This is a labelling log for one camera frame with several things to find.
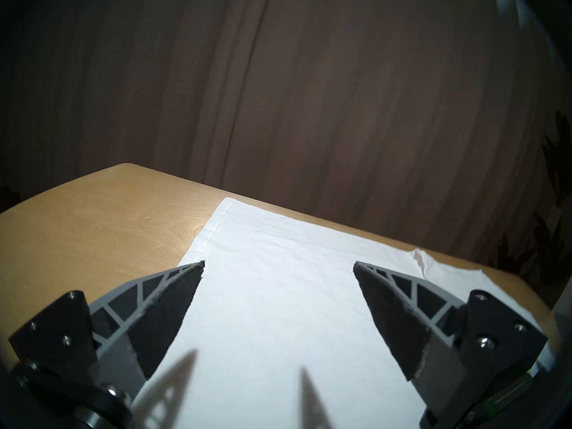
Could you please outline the grey black left gripper left finger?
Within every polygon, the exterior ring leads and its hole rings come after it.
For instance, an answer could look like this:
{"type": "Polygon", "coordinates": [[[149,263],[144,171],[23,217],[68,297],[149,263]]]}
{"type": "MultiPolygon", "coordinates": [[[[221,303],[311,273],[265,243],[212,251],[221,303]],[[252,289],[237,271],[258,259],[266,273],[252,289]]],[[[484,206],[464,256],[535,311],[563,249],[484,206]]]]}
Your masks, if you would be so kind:
{"type": "Polygon", "coordinates": [[[9,338],[19,362],[8,399],[19,406],[136,406],[180,403],[197,350],[168,367],[204,262],[127,282],[91,304],[71,290],[9,338]]]}

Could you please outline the grey black left gripper right finger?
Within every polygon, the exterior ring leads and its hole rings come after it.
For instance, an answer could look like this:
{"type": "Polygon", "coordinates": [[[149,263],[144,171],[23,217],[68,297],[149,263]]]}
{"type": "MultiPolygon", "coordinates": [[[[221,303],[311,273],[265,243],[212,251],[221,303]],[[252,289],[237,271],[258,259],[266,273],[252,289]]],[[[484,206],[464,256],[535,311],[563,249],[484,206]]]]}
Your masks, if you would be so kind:
{"type": "Polygon", "coordinates": [[[378,332],[426,404],[420,425],[481,425],[532,386],[548,338],[493,290],[455,294],[359,261],[353,273],[378,332]]]}

